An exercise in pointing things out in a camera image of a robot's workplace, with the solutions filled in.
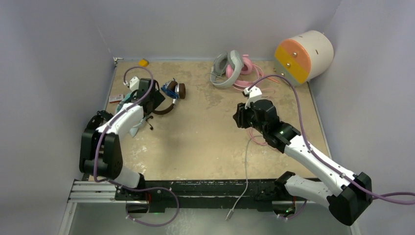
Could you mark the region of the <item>blue earphones with cable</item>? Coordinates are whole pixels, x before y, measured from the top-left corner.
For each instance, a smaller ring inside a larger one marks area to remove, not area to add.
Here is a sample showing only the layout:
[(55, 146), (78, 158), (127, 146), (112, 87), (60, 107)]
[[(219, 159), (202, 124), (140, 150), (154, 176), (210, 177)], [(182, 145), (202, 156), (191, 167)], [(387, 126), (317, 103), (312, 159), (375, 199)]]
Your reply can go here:
[(176, 86), (178, 83), (176, 82), (175, 78), (172, 80), (164, 83), (161, 87), (161, 91), (168, 97), (172, 99), (177, 99), (179, 96), (176, 92)]

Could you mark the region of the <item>brown headphones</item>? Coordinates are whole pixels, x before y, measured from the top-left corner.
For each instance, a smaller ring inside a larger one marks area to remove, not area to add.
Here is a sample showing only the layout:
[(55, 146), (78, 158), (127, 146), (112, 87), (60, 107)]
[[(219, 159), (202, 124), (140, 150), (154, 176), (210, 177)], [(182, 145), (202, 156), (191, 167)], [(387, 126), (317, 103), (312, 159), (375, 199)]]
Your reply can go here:
[(166, 115), (170, 113), (179, 99), (185, 99), (186, 88), (184, 83), (178, 83), (175, 78), (164, 83), (161, 87), (158, 86), (158, 91), (164, 93), (167, 97), (172, 98), (172, 104), (163, 110), (153, 110), (152, 113), (156, 115)]

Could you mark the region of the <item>teal white cat headphones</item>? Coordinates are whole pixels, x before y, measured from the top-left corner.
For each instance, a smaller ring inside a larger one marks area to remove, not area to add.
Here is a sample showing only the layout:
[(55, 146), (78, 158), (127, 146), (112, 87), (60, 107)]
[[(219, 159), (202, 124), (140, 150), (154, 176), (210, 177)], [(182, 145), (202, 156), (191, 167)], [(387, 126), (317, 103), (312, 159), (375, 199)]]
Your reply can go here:
[(117, 118), (112, 122), (112, 130), (120, 138), (123, 138), (127, 133), (134, 137), (148, 116), (141, 104), (134, 105), (135, 95), (137, 95), (136, 91), (127, 93), (115, 109), (114, 117)]

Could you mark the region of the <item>pink headphones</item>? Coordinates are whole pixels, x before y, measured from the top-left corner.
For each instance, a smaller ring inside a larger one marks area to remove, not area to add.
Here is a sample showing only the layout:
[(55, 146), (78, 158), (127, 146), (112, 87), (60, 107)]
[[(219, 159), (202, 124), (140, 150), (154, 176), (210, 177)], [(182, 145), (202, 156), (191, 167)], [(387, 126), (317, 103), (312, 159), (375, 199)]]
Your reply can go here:
[[(233, 88), (239, 91), (242, 91), (244, 88), (249, 87), (255, 80), (260, 79), (264, 75), (262, 68), (257, 64), (253, 63), (252, 60), (249, 58), (249, 55), (243, 54), (242, 62), (243, 68), (240, 72), (239, 77), (232, 86)], [(225, 76), (227, 78), (230, 78), (233, 72), (234, 69), (232, 69), (231, 65), (227, 65), (225, 68)], [(272, 88), (264, 88), (262, 90), (270, 92), (270, 95), (265, 96), (265, 98), (270, 98), (272, 95), (276, 93), (275, 89)], [(254, 143), (261, 146), (266, 146), (266, 142), (260, 142), (256, 139), (256, 137), (254, 137), (252, 128), (247, 129), (247, 132)]]

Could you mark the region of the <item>black headphones with cable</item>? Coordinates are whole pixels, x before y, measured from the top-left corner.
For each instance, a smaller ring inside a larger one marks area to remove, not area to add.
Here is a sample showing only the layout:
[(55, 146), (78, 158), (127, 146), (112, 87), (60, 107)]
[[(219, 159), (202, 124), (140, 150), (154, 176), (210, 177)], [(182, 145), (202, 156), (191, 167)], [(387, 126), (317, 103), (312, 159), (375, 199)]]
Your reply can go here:
[(94, 115), (90, 121), (88, 122), (86, 129), (87, 130), (95, 130), (99, 126), (101, 126), (103, 123), (109, 121), (114, 115), (105, 111), (97, 111), (96, 115)]

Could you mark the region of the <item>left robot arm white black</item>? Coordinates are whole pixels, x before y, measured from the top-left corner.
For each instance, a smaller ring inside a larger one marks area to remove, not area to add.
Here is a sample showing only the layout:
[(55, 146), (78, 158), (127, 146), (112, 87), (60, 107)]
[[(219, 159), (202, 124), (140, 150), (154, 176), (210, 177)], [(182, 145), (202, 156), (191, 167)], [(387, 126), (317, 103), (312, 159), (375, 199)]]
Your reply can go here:
[(121, 140), (145, 120), (162, 102), (155, 79), (144, 78), (130, 98), (123, 102), (120, 110), (100, 125), (90, 124), (81, 137), (79, 170), (94, 177), (95, 181), (111, 181), (127, 187), (127, 194), (133, 200), (140, 200), (146, 194), (145, 185), (140, 181), (143, 175), (123, 163)]

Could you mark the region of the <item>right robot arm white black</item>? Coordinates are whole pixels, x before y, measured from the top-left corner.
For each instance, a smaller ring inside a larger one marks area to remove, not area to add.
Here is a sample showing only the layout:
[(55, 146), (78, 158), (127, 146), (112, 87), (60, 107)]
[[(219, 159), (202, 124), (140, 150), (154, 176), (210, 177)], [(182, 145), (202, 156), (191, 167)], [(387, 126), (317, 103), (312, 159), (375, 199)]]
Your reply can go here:
[(315, 149), (298, 129), (279, 119), (271, 101), (238, 103), (232, 117), (237, 127), (257, 130), (270, 147), (301, 163), (319, 179), (314, 182), (285, 172), (275, 185), (278, 198), (292, 195), (316, 202), (347, 226), (353, 225), (372, 203), (372, 197), (365, 192), (372, 190), (371, 178), (364, 172), (356, 174), (340, 166)]

